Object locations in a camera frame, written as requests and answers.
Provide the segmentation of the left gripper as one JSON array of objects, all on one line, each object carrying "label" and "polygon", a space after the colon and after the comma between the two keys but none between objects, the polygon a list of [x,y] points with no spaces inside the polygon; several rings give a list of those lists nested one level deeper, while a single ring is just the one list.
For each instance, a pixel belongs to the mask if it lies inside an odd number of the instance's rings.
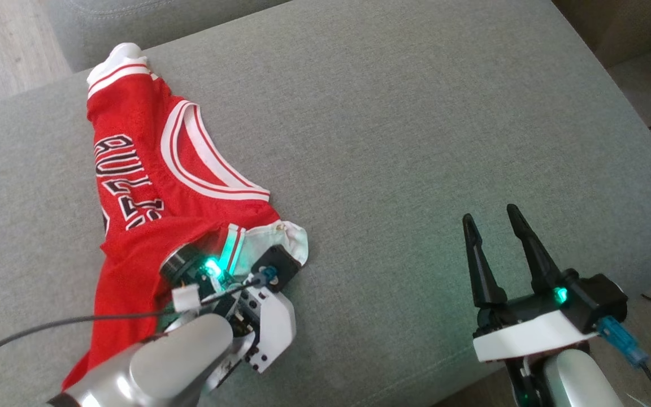
[{"label": "left gripper", "polygon": [[297,273],[297,260],[281,244],[264,250],[242,281],[228,275],[195,245],[184,245],[165,260],[160,275],[174,288],[194,284],[207,305],[174,311],[173,304],[168,304],[159,330],[175,330],[207,313],[222,316],[230,324],[235,342],[215,373],[231,373],[242,362],[263,373],[296,336],[294,307],[282,291]]}]

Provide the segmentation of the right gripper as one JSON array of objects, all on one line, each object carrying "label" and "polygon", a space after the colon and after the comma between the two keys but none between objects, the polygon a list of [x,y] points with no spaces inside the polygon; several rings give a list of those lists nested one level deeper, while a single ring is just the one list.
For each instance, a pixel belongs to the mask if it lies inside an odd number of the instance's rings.
[{"label": "right gripper", "polygon": [[593,328],[582,330],[565,314],[568,306],[576,304],[577,295],[568,285],[576,279],[561,276],[517,205],[508,205],[507,213],[514,235],[522,243],[535,293],[514,300],[509,300],[496,283],[472,214],[462,217],[472,298],[479,309],[472,341],[478,360],[506,361],[537,355],[597,336]]}]

